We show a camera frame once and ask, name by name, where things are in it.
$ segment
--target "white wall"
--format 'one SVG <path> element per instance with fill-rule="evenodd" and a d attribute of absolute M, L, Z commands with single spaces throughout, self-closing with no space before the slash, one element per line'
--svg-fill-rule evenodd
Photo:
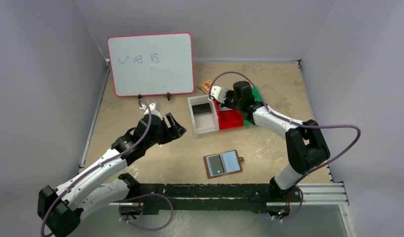
<path fill-rule="evenodd" d="M 362 128 L 331 165 L 361 237 L 404 236 L 404 0 L 337 0 L 303 58 L 321 124 Z M 325 131 L 332 154 L 354 137 Z"/>
<path fill-rule="evenodd" d="M 302 58 L 335 0 L 76 0 L 108 58 L 110 36 L 188 31 L 199 60 Z"/>
<path fill-rule="evenodd" d="M 78 170 L 105 71 L 74 0 L 0 0 L 0 237 L 39 236 L 38 193 Z"/>

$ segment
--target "white robotic arm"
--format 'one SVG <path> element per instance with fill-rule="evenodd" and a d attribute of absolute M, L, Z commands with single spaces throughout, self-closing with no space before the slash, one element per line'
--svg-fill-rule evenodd
<path fill-rule="evenodd" d="M 289 164 L 270 180 L 275 192 L 289 190 L 308 170 L 330 157 L 319 129 L 304 129 L 296 125 L 318 125 L 315 121 L 293 119 L 256 101 L 247 81 L 236 82 L 233 89 L 213 85 L 210 95 L 222 106 L 238 110 L 245 120 L 263 126 L 286 140 Z M 303 140 L 309 140 L 309 144 L 305 145 Z"/>
<path fill-rule="evenodd" d="M 145 112 L 138 125 L 120 136 L 94 164 L 55 189 L 46 186 L 39 192 L 37 213 L 56 237 L 69 235 L 101 207 L 125 199 L 131 192 L 132 176 L 120 175 L 110 184 L 102 183 L 143 157 L 153 145 L 169 143 L 186 132 L 170 113 L 166 114 L 167 126 L 157 102 L 141 108 Z"/>

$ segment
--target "purple cable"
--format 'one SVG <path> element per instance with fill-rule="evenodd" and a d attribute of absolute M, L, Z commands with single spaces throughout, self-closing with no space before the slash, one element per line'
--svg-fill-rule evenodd
<path fill-rule="evenodd" d="M 134 145 L 132 145 L 132 146 L 129 147 L 128 149 L 124 150 L 123 152 L 121 152 L 121 153 L 119 153 L 119 154 L 117 154 L 117 155 L 115 155 L 115 156 L 113 156 L 113 157 L 111 157 L 111 158 L 105 160 L 104 162 L 102 162 L 102 167 L 103 167 L 103 165 L 105 165 L 105 164 L 107 164 L 107 163 L 113 161 L 114 159 L 116 159 L 116 158 L 118 158 L 118 157 L 121 157 L 123 154 L 125 154 L 125 153 L 131 151 L 132 149 L 134 149 L 134 148 L 145 138 L 145 136 L 147 135 L 147 133 L 148 133 L 148 131 L 149 131 L 149 127 L 151 126 L 151 122 L 152 122 L 151 110 L 149 109 L 149 104 L 148 104 L 148 102 L 147 102 L 146 100 L 144 100 L 144 99 L 139 99 L 139 100 L 138 100 L 138 104 L 139 104 L 140 107 L 142 107 L 141 102 L 144 103 L 144 104 L 146 105 L 146 107 L 148 108 L 149 119 L 148 119 L 147 128 L 145 129 L 145 131 L 144 131 L 144 133 L 142 134 L 142 136 L 138 139 L 138 141 L 137 141 Z M 89 175 L 91 172 L 95 171 L 96 169 L 98 169 L 98 168 L 100 168 L 100 167 L 101 167 L 100 165 L 96 165 L 95 167 L 93 167 L 93 168 L 91 168 L 91 169 L 89 169 L 89 170 L 83 172 L 83 173 L 80 175 L 80 177 L 78 177 L 76 180 L 74 180 L 74 181 L 67 187 L 67 189 L 68 189 L 68 190 L 71 190 L 71 189 L 72 189 L 79 181 L 81 181 L 85 176 Z M 46 225 L 46 221 L 48 220 L 48 217 L 49 217 L 49 214 L 51 213 L 51 210 L 54 209 L 56 203 L 58 203 L 58 201 L 61 200 L 62 197 L 63 197 L 65 194 L 67 194 L 67 191 L 66 191 L 66 190 L 64 190 L 64 191 L 57 197 L 57 199 L 55 199 L 55 201 L 51 204 L 51 206 L 50 206 L 49 209 L 47 210 L 45 216 L 43 217 L 42 224 L 41 224 L 41 226 L 40 226 L 40 235 L 41 235 L 42 237 L 50 237 L 50 236 L 53 235 L 52 233 L 45 235 L 45 225 Z"/>
<path fill-rule="evenodd" d="M 357 135 L 356 138 L 354 138 L 354 140 L 344 149 L 342 150 L 339 154 L 337 154 L 336 156 L 334 156 L 333 158 L 327 160 L 327 162 L 322 163 L 321 165 L 311 169 L 309 172 L 305 173 L 302 177 L 300 177 L 297 181 L 296 184 L 299 183 L 302 179 L 304 179 L 306 176 L 308 176 L 309 174 L 311 174 L 312 172 L 316 171 L 317 169 L 320 169 L 326 165 L 329 165 L 330 163 L 334 162 L 336 159 L 340 158 L 340 156 L 342 156 L 343 154 L 345 154 L 350 148 L 352 148 L 354 146 L 354 144 L 357 143 L 357 141 L 359 140 L 362 131 L 360 130 L 359 127 L 355 126 L 355 125 L 349 125 L 349 124 L 341 124 L 341 125 L 304 125 L 304 124 L 300 124 L 294 121 L 291 121 L 290 119 L 287 119 L 283 116 L 280 116 L 276 113 L 274 113 L 273 111 L 271 111 L 268 107 L 268 105 L 266 104 L 263 95 L 260 93 L 260 91 L 257 89 L 257 86 L 254 84 L 254 82 L 252 80 L 250 80 L 246 75 L 240 73 L 240 72 L 234 72 L 234 71 L 227 71 L 227 72 L 223 72 L 221 74 L 219 74 L 211 83 L 211 87 L 209 88 L 209 99 L 212 100 L 212 96 L 211 96 L 211 91 L 212 91 L 212 86 L 215 84 L 216 80 L 220 77 L 222 77 L 225 74 L 237 74 L 242 76 L 243 78 L 245 78 L 257 91 L 258 95 L 260 96 L 263 105 L 265 106 L 266 110 L 273 115 L 274 117 L 281 119 L 283 121 L 289 122 L 290 124 L 294 124 L 296 126 L 302 127 L 302 128 L 311 128 L 311 129 L 330 129 L 330 128 L 353 128 L 357 131 Z M 294 211 L 294 213 L 286 218 L 285 220 L 289 220 L 291 219 L 296 213 L 298 213 L 298 211 L 300 210 L 300 207 L 302 206 L 302 202 L 303 202 L 303 192 L 302 190 L 300 190 L 301 193 L 301 198 L 300 198 L 300 203 L 298 208 Z"/>
<path fill-rule="evenodd" d="M 122 213 L 121 213 L 120 207 L 119 207 L 119 216 L 120 216 L 120 219 L 121 219 L 122 221 L 124 221 L 125 223 L 127 223 L 127 224 L 129 224 L 129 225 L 131 225 L 131 226 L 135 226 L 135 227 L 137 227 L 137 228 L 139 228 L 139 229 L 141 229 L 141 230 L 144 230 L 144 231 L 159 231 L 159 230 L 165 228 L 166 226 L 168 226 L 168 224 L 169 224 L 169 223 L 171 222 L 171 220 L 173 219 L 173 204 L 171 204 L 171 202 L 170 202 L 170 200 L 168 200 L 168 198 L 166 198 L 165 196 L 163 196 L 163 195 L 161 195 L 161 194 L 145 194 L 145 195 L 141 195 L 141 196 L 137 196 L 137 197 L 133 197 L 133 198 L 124 199 L 124 200 L 121 200 L 121 201 L 119 201 L 119 202 L 120 202 L 120 203 L 122 203 L 122 202 L 129 202 L 129 201 L 133 201 L 133 200 L 136 200 L 136 199 L 145 198 L 145 197 L 149 197 L 149 196 L 157 196 L 157 197 L 163 198 L 163 199 L 165 199 L 165 200 L 168 202 L 168 204 L 170 205 L 170 208 L 171 208 L 170 218 L 168 219 L 168 221 L 167 221 L 163 226 L 158 227 L 158 228 L 148 228 L 148 227 L 143 227 L 143 226 L 137 225 L 137 224 L 135 224 L 135 223 L 133 223 L 133 222 L 127 221 L 126 219 L 122 218 Z"/>

